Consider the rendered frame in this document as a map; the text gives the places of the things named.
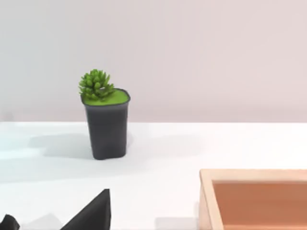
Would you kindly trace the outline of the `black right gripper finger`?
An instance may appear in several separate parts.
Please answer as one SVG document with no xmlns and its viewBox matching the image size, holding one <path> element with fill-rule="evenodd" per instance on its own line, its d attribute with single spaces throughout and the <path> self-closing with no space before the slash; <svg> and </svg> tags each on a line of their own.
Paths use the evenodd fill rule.
<svg viewBox="0 0 307 230">
<path fill-rule="evenodd" d="M 60 230 L 110 230 L 110 189 L 104 189 Z"/>
</svg>

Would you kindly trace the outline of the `dark grey potted green plant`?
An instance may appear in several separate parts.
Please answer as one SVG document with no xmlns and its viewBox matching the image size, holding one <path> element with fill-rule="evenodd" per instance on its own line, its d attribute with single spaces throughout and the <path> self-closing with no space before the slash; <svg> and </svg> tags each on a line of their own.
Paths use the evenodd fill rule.
<svg viewBox="0 0 307 230">
<path fill-rule="evenodd" d="M 93 69 L 81 77 L 79 94 L 93 157 L 106 160 L 125 156 L 129 93 L 110 83 L 110 75 L 105 71 Z"/>
</svg>

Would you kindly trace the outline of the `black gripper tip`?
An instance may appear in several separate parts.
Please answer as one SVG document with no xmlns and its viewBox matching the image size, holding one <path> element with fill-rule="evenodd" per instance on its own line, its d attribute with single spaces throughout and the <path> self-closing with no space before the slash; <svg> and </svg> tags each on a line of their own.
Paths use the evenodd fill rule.
<svg viewBox="0 0 307 230">
<path fill-rule="evenodd" d="M 6 214 L 0 222 L 0 230 L 19 230 L 20 224 L 18 221 L 11 215 Z"/>
</svg>

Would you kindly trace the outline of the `shallow salmon-coloured box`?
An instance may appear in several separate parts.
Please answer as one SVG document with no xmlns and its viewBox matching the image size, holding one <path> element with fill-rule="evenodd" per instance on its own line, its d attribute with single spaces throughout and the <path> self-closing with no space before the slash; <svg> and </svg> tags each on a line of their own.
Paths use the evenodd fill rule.
<svg viewBox="0 0 307 230">
<path fill-rule="evenodd" d="M 307 230 L 306 169 L 201 169 L 199 230 Z"/>
</svg>

